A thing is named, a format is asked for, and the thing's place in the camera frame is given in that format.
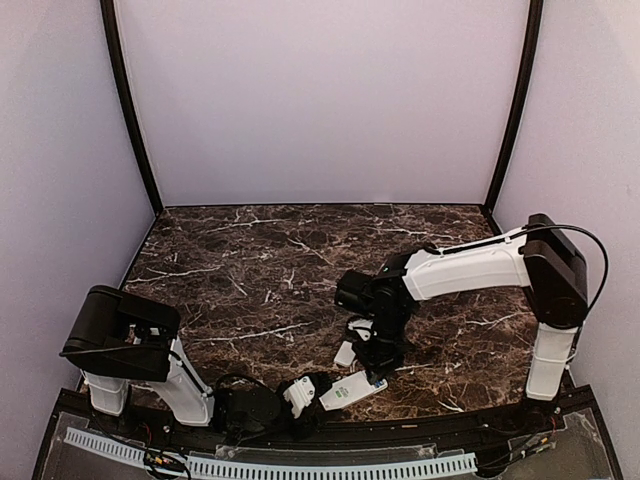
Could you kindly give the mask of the white battery cover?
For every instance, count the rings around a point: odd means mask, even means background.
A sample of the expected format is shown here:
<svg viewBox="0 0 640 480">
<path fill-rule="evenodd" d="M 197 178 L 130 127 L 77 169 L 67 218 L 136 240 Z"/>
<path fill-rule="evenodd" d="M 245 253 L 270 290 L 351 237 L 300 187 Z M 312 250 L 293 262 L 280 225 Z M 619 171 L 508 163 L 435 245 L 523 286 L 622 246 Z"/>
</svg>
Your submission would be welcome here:
<svg viewBox="0 0 640 480">
<path fill-rule="evenodd" d="M 343 341 L 333 359 L 333 363 L 340 367 L 347 368 L 353 364 L 355 357 L 356 354 L 353 351 L 353 344 L 350 341 Z"/>
</svg>

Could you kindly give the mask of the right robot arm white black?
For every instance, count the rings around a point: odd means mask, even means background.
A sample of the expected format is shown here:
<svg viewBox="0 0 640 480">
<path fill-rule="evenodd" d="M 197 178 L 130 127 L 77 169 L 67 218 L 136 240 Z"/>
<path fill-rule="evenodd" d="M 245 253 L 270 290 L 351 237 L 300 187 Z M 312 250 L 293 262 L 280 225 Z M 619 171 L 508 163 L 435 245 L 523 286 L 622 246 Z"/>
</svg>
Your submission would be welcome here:
<svg viewBox="0 0 640 480">
<path fill-rule="evenodd" d="M 391 256 L 375 275 L 346 271 L 334 301 L 371 323 L 368 338 L 353 342 L 365 385 L 383 383 L 403 363 L 409 349 L 404 329 L 420 303 L 464 291 L 520 287 L 538 329 L 526 399 L 511 410 L 510 424 L 521 434 L 534 432 L 549 416 L 547 402 L 556 397 L 578 335 L 599 299 L 588 292 L 587 262 L 567 237 L 569 231 L 594 236 L 534 214 L 525 226 L 485 240 Z"/>
</svg>

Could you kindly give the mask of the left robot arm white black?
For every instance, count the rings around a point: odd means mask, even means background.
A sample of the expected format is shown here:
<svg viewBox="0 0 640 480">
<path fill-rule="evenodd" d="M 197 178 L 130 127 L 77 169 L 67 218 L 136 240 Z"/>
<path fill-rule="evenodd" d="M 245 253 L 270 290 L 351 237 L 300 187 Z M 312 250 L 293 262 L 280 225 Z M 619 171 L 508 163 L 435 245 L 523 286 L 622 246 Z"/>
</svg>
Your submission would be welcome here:
<svg viewBox="0 0 640 480">
<path fill-rule="evenodd" d="M 88 291 L 59 355 L 82 372 L 92 407 L 117 434 L 141 427 L 128 404 L 134 381 L 149 385 L 179 424 L 209 427 L 229 442 L 279 432 L 304 439 L 318 428 L 328 373 L 306 373 L 275 390 L 240 373 L 208 385 L 187 358 L 180 322 L 170 305 L 109 286 Z"/>
</svg>

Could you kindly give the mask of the white remote control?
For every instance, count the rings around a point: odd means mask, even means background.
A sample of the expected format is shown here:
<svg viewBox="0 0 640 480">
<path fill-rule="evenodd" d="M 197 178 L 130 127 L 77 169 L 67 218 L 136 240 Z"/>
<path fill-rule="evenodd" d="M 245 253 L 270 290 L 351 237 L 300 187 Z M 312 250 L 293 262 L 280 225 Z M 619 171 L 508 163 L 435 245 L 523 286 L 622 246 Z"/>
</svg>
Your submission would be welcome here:
<svg viewBox="0 0 640 480">
<path fill-rule="evenodd" d="M 319 401 L 326 411 L 342 410 L 386 389 L 375 389 L 372 384 L 362 370 L 334 382 Z"/>
</svg>

